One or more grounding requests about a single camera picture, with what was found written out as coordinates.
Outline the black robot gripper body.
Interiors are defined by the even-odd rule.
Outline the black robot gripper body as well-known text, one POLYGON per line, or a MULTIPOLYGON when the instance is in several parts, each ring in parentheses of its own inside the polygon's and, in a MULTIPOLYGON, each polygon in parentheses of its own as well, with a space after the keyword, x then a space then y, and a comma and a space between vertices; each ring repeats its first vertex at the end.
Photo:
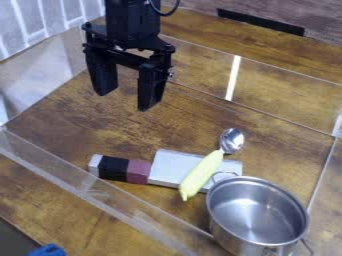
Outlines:
POLYGON ((88 68, 149 63, 168 70, 175 47, 159 37, 160 19, 171 16, 176 7, 163 12, 161 0, 104 0, 104 7, 104 23, 81 25, 88 68))

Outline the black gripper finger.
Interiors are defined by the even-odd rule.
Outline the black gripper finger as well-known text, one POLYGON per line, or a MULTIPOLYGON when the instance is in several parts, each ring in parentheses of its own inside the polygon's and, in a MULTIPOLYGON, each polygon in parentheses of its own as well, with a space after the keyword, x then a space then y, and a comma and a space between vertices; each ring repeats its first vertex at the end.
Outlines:
POLYGON ((85 62, 92 87, 99 96, 105 96, 117 88, 117 69, 111 58, 99 52, 85 52, 85 62))
POLYGON ((147 111, 152 108, 163 98, 168 72, 148 63, 139 67, 137 78, 137 109, 147 111))

